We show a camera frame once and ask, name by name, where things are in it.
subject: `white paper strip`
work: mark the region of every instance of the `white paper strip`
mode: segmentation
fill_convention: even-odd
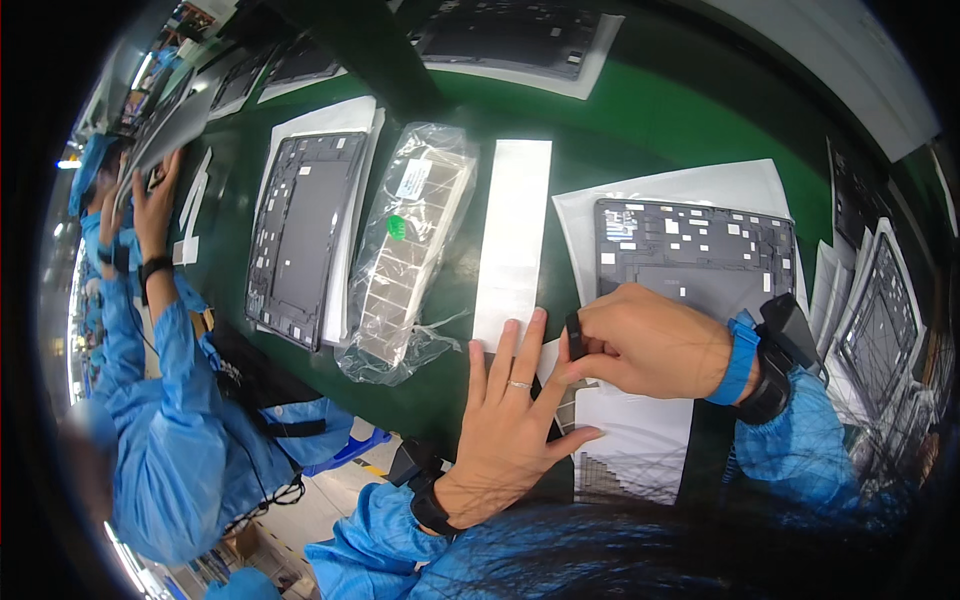
[[[523,331],[537,301],[552,147],[496,141],[473,315],[473,338],[486,352],[496,351],[506,320],[519,320]]]

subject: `fluorescent light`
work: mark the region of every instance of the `fluorescent light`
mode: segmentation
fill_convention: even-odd
[[[127,575],[130,577],[131,581],[133,581],[133,584],[140,593],[147,593],[147,589],[143,587],[143,583],[140,582],[140,577],[136,574],[136,568],[134,567],[132,559],[128,554],[129,551],[113,534],[113,529],[110,528],[110,524],[106,521],[104,521],[104,528],[107,530],[107,535],[110,537],[110,541],[113,543],[113,549],[116,550],[117,555],[120,557],[120,562],[123,563],[124,568],[127,569]]]
[[[130,86],[130,89],[136,89],[140,85],[140,79],[143,78],[143,73],[147,70],[147,65],[150,64],[150,61],[153,59],[154,53],[148,52],[147,56],[143,57],[143,62],[140,63],[140,70],[136,72],[136,77],[133,78],[133,83]]]

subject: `black wristband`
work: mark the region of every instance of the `black wristband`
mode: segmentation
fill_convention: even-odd
[[[141,299],[143,300],[144,306],[149,306],[149,301],[147,300],[147,279],[157,271],[163,271],[169,269],[170,271],[174,270],[174,261],[170,256],[158,256],[156,258],[151,258],[142,266],[137,268],[137,278],[140,279],[140,291]]]
[[[762,425],[786,409],[792,393],[787,374],[793,361],[775,344],[761,338],[756,354],[760,381],[752,394],[735,408],[736,417],[750,425]]]
[[[437,495],[433,492],[434,482],[436,480],[431,478],[426,485],[421,486],[414,493],[414,498],[410,500],[410,512],[420,525],[442,536],[457,536],[464,533],[465,529],[457,529],[447,523],[450,515],[440,507],[440,502],[437,501]]]

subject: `clear plastic bag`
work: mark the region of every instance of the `clear plastic bag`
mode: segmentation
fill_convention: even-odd
[[[394,386],[459,343],[417,324],[443,249],[463,221],[477,149],[464,130],[411,123],[397,142],[350,276],[350,336],[334,357],[352,381]]]

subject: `right hand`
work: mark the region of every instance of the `right hand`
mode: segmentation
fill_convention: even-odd
[[[727,371],[733,341],[723,324],[637,283],[622,284],[579,316],[588,354],[566,366],[564,383],[593,377],[629,394],[696,398],[712,394]],[[566,330],[562,340],[566,347]],[[758,378],[755,360],[741,399]]]
[[[163,158],[163,181],[147,198],[140,170],[133,172],[133,230],[140,241],[140,251],[146,263],[151,258],[163,256],[167,248],[167,228],[174,206],[174,186],[180,173],[180,155],[177,149]]]

